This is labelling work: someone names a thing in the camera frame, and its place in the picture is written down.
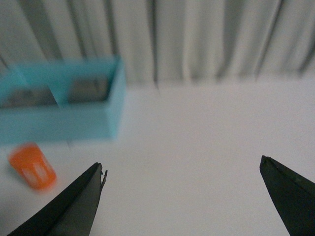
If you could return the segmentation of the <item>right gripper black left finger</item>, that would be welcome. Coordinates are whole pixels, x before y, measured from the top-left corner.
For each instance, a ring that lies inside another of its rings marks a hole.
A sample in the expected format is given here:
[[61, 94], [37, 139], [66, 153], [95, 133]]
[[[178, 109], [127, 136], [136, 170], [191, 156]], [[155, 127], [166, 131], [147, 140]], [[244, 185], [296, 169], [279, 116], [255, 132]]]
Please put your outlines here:
[[107, 171], [94, 163], [10, 236], [88, 236], [98, 209]]

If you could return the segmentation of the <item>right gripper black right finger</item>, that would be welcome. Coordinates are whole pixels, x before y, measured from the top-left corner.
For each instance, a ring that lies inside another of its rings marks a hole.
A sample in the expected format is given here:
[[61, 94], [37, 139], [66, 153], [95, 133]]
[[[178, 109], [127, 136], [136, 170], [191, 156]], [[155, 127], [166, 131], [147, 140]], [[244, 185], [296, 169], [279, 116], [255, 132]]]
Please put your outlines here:
[[259, 170], [288, 233], [291, 236], [313, 236], [315, 183], [264, 155]]

